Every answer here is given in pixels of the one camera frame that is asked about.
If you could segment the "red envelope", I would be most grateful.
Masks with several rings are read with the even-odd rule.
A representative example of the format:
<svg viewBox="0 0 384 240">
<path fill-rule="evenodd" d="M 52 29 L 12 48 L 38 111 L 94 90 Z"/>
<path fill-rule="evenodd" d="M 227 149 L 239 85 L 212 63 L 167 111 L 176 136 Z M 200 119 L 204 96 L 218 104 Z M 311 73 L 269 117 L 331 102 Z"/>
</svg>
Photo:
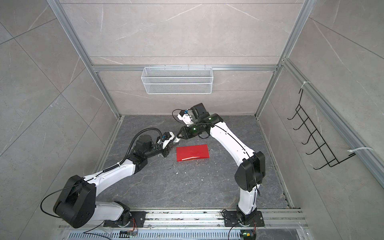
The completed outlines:
<svg viewBox="0 0 384 240">
<path fill-rule="evenodd" d="M 177 162 L 208 159 L 209 157 L 210 155 L 207 145 L 177 147 Z"/>
</svg>

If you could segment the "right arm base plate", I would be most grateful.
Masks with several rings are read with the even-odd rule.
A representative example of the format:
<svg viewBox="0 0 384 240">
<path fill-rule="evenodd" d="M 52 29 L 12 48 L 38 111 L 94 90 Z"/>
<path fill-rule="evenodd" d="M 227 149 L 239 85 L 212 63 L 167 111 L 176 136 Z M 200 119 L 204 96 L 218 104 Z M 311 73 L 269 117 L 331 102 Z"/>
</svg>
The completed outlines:
<svg viewBox="0 0 384 240">
<path fill-rule="evenodd" d="M 264 217 L 262 212 L 253 211 L 249 215 L 244 215 L 241 211 L 222 210 L 221 215 L 226 227 L 264 227 Z"/>
</svg>

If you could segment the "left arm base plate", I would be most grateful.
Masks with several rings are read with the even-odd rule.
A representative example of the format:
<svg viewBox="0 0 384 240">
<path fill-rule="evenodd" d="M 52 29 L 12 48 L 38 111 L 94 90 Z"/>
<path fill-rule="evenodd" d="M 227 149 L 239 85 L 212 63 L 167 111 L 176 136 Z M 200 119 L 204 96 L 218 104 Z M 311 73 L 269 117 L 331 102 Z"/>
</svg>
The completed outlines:
<svg viewBox="0 0 384 240">
<path fill-rule="evenodd" d="M 126 217 L 121 217 L 117 221 L 105 221 L 103 227 L 111 228 L 131 228 L 134 226 L 142 228 L 145 223 L 147 212 L 145 211 L 133 211 Z"/>
</svg>

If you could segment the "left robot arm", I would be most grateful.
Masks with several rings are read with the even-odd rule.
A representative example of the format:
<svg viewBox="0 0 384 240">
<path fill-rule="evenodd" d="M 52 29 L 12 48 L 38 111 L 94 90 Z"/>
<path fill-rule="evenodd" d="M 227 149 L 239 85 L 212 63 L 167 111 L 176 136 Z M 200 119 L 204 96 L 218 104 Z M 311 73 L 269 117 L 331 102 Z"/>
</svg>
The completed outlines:
<svg viewBox="0 0 384 240">
<path fill-rule="evenodd" d="M 54 213 L 75 229 L 92 221 L 128 226 L 132 222 L 132 215 L 127 205 L 119 201 L 98 202 L 97 196 L 120 180 L 141 171 L 149 158 L 159 154 L 166 157 L 178 142 L 179 139 L 172 132 L 164 133 L 156 142 L 149 135 L 136 137 L 120 162 L 92 175 L 69 178 L 53 207 Z"/>
</svg>

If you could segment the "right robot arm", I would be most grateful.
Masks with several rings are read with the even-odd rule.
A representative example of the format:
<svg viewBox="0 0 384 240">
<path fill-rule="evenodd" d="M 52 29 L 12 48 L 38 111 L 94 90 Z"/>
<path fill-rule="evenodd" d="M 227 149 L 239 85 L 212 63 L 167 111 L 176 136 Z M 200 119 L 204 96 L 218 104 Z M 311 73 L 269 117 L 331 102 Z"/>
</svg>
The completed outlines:
<svg viewBox="0 0 384 240">
<path fill-rule="evenodd" d="M 238 166 L 235 181 L 240 188 L 236 218 L 239 224 L 250 225 L 257 215 L 257 195 L 260 194 L 259 188 L 266 175 L 265 155 L 246 146 L 217 114 L 197 120 L 192 120 L 189 114 L 183 114 L 178 115 L 178 119 L 185 126 L 181 128 L 177 138 L 187 140 L 207 133 L 232 156 Z"/>
</svg>

